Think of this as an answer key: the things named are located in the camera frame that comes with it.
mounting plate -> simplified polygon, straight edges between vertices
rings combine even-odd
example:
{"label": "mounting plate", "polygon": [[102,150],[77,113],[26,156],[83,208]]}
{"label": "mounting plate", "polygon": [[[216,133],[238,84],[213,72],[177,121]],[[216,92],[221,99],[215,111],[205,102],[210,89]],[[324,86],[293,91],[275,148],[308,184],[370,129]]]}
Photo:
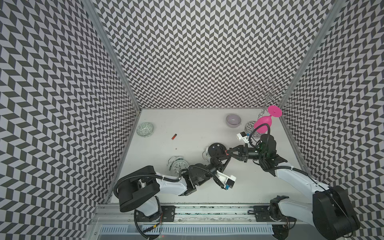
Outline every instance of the mounting plate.
{"label": "mounting plate", "polygon": [[173,222],[175,219],[175,206],[161,206],[163,211],[163,217],[161,218],[162,222]]}
{"label": "mounting plate", "polygon": [[[255,218],[257,222],[286,222],[286,219],[283,219],[281,221],[274,221],[269,217],[269,210],[268,210],[269,205],[264,205],[264,206],[253,206],[253,211],[255,213]],[[288,217],[288,221],[295,221],[295,218],[293,217]]]}

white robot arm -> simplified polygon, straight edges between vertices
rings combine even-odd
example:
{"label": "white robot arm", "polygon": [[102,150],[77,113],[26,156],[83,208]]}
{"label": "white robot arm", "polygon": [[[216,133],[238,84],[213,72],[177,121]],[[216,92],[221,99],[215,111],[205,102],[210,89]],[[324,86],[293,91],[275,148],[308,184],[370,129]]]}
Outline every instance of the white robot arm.
{"label": "white robot arm", "polygon": [[348,193],[339,186],[330,187],[313,180],[308,173],[294,168],[284,158],[276,154],[273,136],[264,134],[256,146],[239,145],[226,149],[215,143],[215,149],[208,149],[210,164],[195,164],[182,169],[180,177],[161,175],[152,166],[146,166],[117,182],[114,194],[119,199],[120,211],[138,210],[154,221],[161,214],[160,203],[155,195],[171,193],[179,196],[189,195],[213,178],[222,189],[232,188],[236,178],[223,171],[231,158],[247,162],[249,159],[275,177],[289,183],[304,194],[311,204],[291,200],[287,196],[272,199],[269,216],[276,220],[293,217],[311,224],[326,239],[335,240],[360,228],[360,222],[353,210]]}

black and white zigzag wallpaper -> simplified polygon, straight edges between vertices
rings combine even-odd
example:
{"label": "black and white zigzag wallpaper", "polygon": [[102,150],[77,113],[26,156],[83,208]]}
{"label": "black and white zigzag wallpaper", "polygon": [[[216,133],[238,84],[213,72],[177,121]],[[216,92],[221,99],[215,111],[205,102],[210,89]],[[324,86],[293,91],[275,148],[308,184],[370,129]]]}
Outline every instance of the black and white zigzag wallpaper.
{"label": "black and white zigzag wallpaper", "polygon": [[333,1],[93,0],[143,108],[261,106],[254,84],[289,85]]}
{"label": "black and white zigzag wallpaper", "polygon": [[348,0],[285,114],[311,173],[348,189],[361,240],[384,239],[383,24],[383,1]]}
{"label": "black and white zigzag wallpaper", "polygon": [[137,111],[79,0],[0,9],[0,239],[80,238]]}

